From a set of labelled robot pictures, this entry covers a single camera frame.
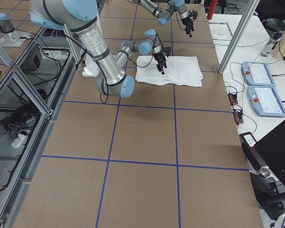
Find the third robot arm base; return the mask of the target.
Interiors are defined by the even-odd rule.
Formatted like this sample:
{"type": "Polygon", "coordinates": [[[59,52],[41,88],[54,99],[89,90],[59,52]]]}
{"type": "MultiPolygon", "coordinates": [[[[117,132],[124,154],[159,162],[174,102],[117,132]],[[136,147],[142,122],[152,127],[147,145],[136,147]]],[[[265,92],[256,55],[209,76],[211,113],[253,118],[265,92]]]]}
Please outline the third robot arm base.
{"type": "Polygon", "coordinates": [[[30,32],[16,30],[4,13],[0,13],[0,33],[3,35],[0,45],[6,48],[19,48],[30,37],[30,32]]]}

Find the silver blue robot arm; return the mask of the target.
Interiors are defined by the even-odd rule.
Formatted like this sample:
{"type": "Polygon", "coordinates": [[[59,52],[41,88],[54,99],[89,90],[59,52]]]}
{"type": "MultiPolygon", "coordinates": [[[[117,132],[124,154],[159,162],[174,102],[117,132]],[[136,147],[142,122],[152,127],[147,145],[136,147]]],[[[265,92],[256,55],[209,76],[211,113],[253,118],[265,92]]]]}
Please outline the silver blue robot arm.
{"type": "Polygon", "coordinates": [[[181,28],[181,30],[185,31],[189,37],[192,37],[191,32],[194,31],[193,21],[197,18],[198,12],[188,10],[184,0],[169,0],[165,10],[153,4],[150,0],[133,0],[133,3],[137,3],[150,12],[161,25],[165,25],[172,15],[177,12],[185,26],[185,29],[181,28]]]}
{"type": "Polygon", "coordinates": [[[121,50],[113,56],[96,24],[98,8],[95,0],[31,0],[29,3],[33,23],[55,30],[68,27],[78,35],[101,71],[96,86],[103,95],[131,96],[134,78],[127,75],[122,67],[133,52],[142,55],[152,52],[159,72],[166,68],[166,57],[170,55],[171,48],[162,46],[154,29],[145,32],[144,40],[124,42],[121,50]]]}

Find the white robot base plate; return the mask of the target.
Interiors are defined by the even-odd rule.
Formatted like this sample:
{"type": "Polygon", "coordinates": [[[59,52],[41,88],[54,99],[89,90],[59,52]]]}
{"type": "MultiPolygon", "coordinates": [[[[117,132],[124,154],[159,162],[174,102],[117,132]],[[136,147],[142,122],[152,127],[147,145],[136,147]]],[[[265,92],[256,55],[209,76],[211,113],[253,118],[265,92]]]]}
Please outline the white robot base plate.
{"type": "Polygon", "coordinates": [[[87,54],[85,58],[85,66],[82,72],[83,77],[97,77],[100,73],[98,65],[87,54]]]}

